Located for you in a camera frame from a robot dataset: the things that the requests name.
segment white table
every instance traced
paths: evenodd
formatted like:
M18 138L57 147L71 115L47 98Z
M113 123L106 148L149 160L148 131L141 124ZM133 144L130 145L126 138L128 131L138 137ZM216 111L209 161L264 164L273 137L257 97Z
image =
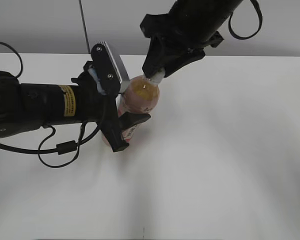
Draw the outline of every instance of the white table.
M70 84L90 59L22 58L20 82L46 84ZM142 73L144 56L122 59L130 77ZM17 58L1 53L0 70L15 74ZM0 150L0 240L300 240L300 57L209 56L160 89L124 152L98 135L50 169ZM79 127L57 127L45 147L76 140ZM36 149L48 134L0 142Z

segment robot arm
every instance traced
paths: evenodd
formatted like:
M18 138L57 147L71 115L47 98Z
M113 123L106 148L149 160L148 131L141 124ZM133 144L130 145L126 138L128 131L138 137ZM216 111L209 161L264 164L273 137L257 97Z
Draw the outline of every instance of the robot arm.
M248 37L240 37L231 27L234 10L243 0L178 0L169 13L147 14L140 27L150 47L143 65L143 72L151 78L165 68L165 77L205 56L204 48L213 48L224 40L217 31L228 19L233 37L241 40L255 36L261 29L263 17L256 0L250 0L259 17L259 29Z

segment white surface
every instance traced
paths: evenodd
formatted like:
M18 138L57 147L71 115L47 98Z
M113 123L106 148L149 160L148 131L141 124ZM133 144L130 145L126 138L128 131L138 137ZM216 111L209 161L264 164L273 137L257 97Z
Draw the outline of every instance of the white surface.
M90 58L22 57L21 82L50 84L69 84ZM143 56L122 58L130 77L141 74ZM0 54L0 69L17 63ZM207 57L160 89L124 152L99 135L50 169L0 150L0 240L300 240L300 57ZM78 132L59 126L46 147ZM1 142L35 149L49 133Z
M207 55L300 56L300 0L258 0L263 13L260 33L234 39L228 22L220 32L225 41L206 48ZM145 55L150 40L140 23L146 14L165 14L175 0L82 0L91 47L110 41L121 54ZM250 0L235 11L233 29L249 36L258 29ZM0 41L21 53L85 54L86 41L78 0L0 0Z

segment bottle label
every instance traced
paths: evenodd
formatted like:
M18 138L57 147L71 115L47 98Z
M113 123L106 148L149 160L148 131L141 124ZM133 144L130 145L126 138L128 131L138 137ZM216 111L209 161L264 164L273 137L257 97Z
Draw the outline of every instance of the bottle label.
M128 109L127 109L124 101L121 99L120 105L119 105L119 108L118 108L118 116L120 117L122 114L124 114L127 111L128 111ZM123 139L125 141L129 142L139 126L140 126L140 124L137 124L137 125L134 125L134 126L128 128L127 130L124 130L122 132Z

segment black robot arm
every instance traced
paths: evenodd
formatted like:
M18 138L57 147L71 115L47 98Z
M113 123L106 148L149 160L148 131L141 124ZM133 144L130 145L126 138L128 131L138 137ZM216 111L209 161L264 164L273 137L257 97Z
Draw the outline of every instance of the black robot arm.
M118 117L116 98L129 85L121 58L107 42L96 44L91 58L79 77L72 78L77 85L20 84L10 73L0 71L0 138L40 127L95 122L114 152L128 147L122 131L147 121L150 115L127 112ZM74 141L66 142L57 145L55 151L41 153L65 154L75 151L77 145Z
M224 39L217 31L232 17L234 10L243 0L177 0L169 13L147 14L140 28L150 46L143 72L151 78L158 70L165 68L165 77L180 68L205 56L204 48L216 48ZM255 36L263 23L257 0L250 0L259 17L259 28L248 37L235 34L229 20L229 30L233 37L241 40Z

